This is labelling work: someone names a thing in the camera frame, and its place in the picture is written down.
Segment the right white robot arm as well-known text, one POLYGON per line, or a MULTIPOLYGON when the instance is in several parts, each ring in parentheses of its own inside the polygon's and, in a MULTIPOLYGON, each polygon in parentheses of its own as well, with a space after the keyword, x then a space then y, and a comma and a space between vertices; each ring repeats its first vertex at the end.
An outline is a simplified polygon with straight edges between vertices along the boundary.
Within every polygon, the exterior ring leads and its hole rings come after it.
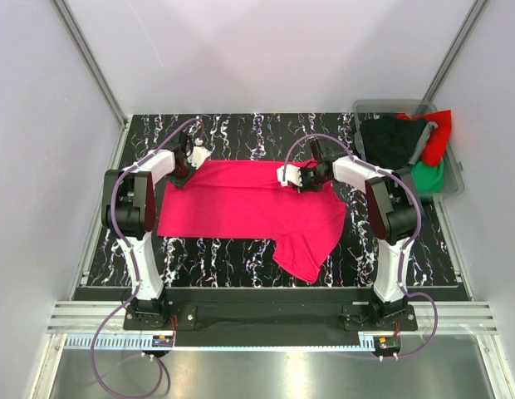
POLYGON ((321 148, 320 136, 310 138, 314 166, 297 170, 292 184, 298 191, 318 190, 326 182, 350 185, 365 194, 368 221, 378 239, 378 265, 369 302, 341 316, 358 328, 393 329, 407 313, 407 263, 421 230, 423 210, 408 169, 386 170, 350 153, 338 155, 321 148))

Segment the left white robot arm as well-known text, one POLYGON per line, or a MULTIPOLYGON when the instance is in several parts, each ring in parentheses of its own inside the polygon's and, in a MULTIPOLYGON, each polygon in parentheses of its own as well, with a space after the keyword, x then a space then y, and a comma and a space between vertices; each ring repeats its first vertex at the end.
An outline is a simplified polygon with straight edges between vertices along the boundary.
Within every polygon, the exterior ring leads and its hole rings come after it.
POLYGON ((161 329, 174 320, 152 245, 157 220, 155 186, 162 179, 181 189, 211 156, 200 144, 151 150, 122 170, 107 170, 101 223, 125 257, 132 288, 122 302, 126 329, 161 329))

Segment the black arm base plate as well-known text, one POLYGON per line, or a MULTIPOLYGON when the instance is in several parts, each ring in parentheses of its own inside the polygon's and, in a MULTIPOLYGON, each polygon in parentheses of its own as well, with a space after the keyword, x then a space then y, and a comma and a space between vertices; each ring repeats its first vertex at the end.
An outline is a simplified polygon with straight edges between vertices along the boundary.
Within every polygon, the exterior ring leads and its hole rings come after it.
POLYGON ((171 328, 193 331, 209 326, 299 326, 342 328, 346 331, 415 332, 418 323, 412 306, 383 318, 367 304, 351 303, 171 303, 161 319, 155 315, 128 312, 124 327, 129 330, 171 328))

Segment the pink t shirt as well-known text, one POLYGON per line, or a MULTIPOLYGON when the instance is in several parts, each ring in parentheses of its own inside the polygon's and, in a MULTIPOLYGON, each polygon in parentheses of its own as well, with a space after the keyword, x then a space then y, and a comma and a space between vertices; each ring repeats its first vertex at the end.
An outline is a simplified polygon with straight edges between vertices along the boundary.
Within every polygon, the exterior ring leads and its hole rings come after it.
POLYGON ((167 185, 157 235, 186 239, 270 239, 273 260, 305 283, 339 243, 346 204, 331 182, 317 192, 281 186, 280 161, 208 160, 183 189, 167 185))

